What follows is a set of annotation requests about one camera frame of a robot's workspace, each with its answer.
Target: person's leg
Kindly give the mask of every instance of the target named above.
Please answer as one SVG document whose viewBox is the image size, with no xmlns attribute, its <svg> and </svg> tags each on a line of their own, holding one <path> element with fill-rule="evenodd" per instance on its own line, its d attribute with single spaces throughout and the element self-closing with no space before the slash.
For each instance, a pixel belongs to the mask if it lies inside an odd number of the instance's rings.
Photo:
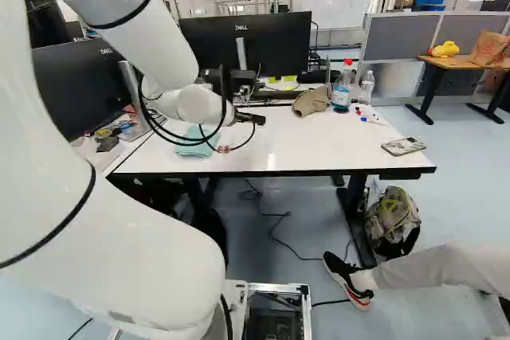
<svg viewBox="0 0 510 340">
<path fill-rule="evenodd" d="M 510 249 L 445 244 L 356 272 L 351 281 L 359 291 L 465 285 L 510 298 Z"/>
</svg>

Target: black and white sneaker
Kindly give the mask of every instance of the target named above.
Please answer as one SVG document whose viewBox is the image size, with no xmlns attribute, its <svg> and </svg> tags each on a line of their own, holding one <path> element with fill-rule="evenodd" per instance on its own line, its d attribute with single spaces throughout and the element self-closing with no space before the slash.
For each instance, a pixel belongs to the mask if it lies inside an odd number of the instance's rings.
<svg viewBox="0 0 510 340">
<path fill-rule="evenodd" d="M 350 277 L 350 274 L 362 271 L 363 269 L 345 263 L 338 256 L 329 251 L 323 254 L 323 261 L 329 275 L 342 287 L 345 295 L 351 300 L 355 307 L 362 311 L 368 311 L 370 309 L 370 301 L 374 297 L 374 292 L 372 290 L 356 290 L 352 285 Z"/>
</svg>

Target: light blue cloth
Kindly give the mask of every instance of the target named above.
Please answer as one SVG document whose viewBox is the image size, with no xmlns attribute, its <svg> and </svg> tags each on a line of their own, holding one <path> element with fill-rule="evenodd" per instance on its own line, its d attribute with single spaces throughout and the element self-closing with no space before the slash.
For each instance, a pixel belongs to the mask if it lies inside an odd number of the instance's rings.
<svg viewBox="0 0 510 340">
<path fill-rule="evenodd" d="M 205 136 L 208 136 L 212 133 L 212 131 L 205 129 L 204 127 L 202 128 L 202 130 L 203 130 Z M 190 139 L 202 139 L 203 138 L 202 133 L 200 133 L 200 129 L 198 128 L 198 125 L 191 125 L 188 128 L 184 137 L 187 137 Z M 207 141 L 209 142 L 209 144 L 212 147 L 216 147 L 219 139 L 220 139 L 220 132 L 216 133 L 213 137 L 211 137 Z M 195 147 L 180 147 L 180 146 L 175 147 L 175 153 L 182 155 L 183 157 L 186 157 L 188 155 L 194 155 L 194 156 L 200 157 L 200 158 L 209 158 L 213 154 L 213 151 L 214 150 L 212 150 L 209 147 L 209 145 L 207 145 L 206 143 L 201 143 L 200 145 L 197 145 Z"/>
</svg>

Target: dell logo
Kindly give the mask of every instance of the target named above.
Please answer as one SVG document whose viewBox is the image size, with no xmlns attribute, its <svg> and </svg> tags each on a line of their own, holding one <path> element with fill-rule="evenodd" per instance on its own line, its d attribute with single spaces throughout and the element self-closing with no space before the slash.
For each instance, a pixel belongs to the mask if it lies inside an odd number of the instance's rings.
<svg viewBox="0 0 510 340">
<path fill-rule="evenodd" d="M 111 48 L 102 48 L 100 49 L 101 55 L 108 55 L 109 53 L 113 53 L 113 49 Z"/>
</svg>

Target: water bottle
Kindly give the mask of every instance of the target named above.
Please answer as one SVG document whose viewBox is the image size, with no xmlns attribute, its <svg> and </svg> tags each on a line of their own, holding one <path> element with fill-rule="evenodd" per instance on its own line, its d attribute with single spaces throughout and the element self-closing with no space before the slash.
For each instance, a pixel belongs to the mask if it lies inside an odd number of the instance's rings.
<svg viewBox="0 0 510 340">
<path fill-rule="evenodd" d="M 353 69 L 352 60 L 345 59 L 343 61 L 343 78 L 338 77 L 335 85 L 333 86 L 333 94 L 331 97 L 331 105 L 333 110 L 338 113 L 346 113 L 349 111 L 349 104 L 351 103 L 351 82 Z"/>
<path fill-rule="evenodd" d="M 361 81 L 361 93 L 359 94 L 358 101 L 360 104 L 370 105 L 372 101 L 372 91 L 375 86 L 374 71 L 367 71 Z"/>
</svg>

